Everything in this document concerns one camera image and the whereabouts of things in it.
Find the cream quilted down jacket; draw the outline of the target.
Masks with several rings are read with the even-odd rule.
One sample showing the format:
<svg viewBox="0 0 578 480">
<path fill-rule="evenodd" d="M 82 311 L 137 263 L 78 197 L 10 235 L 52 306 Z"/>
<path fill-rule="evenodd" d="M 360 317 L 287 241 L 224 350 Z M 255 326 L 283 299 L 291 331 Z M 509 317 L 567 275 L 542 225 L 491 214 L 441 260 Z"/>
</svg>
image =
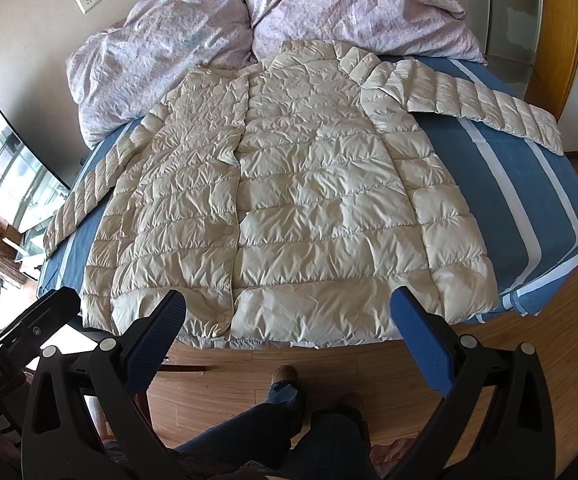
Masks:
<svg viewBox="0 0 578 480">
<path fill-rule="evenodd" d="M 187 304 L 178 337 L 197 347 L 394 339 L 403 286 L 462 322 L 496 308 L 496 278 L 419 113 L 562 151 L 552 115 L 507 93 L 415 58 L 289 41 L 242 70 L 189 72 L 73 188 L 44 249 L 103 208 L 81 313 L 115 334 L 170 290 Z"/>
</svg>

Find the person's dark trouser legs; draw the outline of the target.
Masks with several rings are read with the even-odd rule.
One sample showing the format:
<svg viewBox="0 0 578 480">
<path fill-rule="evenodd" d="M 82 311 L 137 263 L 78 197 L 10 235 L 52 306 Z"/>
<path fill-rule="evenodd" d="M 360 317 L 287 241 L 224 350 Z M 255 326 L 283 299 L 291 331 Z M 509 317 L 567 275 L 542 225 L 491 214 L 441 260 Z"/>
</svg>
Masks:
<svg viewBox="0 0 578 480">
<path fill-rule="evenodd" d="M 272 374 L 263 403 L 175 448 L 194 479 L 376 479 L 370 450 L 362 398 L 310 413 L 290 365 Z"/>
</svg>

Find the lilac floral duvet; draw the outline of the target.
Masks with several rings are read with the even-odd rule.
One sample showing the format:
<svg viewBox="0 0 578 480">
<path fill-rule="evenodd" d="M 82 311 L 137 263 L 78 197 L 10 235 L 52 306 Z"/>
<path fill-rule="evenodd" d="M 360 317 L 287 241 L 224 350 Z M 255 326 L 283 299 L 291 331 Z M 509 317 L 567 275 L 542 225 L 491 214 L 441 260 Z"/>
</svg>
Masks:
<svg viewBox="0 0 578 480">
<path fill-rule="evenodd" d="M 198 65 L 245 67 L 288 40 L 481 63 L 469 0 L 140 0 L 68 58 L 84 143 L 144 116 Z"/>
</svg>

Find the wooden door frame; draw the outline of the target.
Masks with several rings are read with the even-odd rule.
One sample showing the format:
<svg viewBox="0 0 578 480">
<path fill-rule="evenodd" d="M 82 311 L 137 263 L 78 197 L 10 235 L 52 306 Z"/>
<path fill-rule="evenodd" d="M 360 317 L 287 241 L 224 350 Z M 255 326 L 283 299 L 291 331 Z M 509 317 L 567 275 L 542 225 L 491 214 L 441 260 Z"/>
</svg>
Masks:
<svg viewBox="0 0 578 480">
<path fill-rule="evenodd" d="M 542 21 L 525 101 L 559 119 L 578 66 L 578 0 L 543 0 Z"/>
</svg>

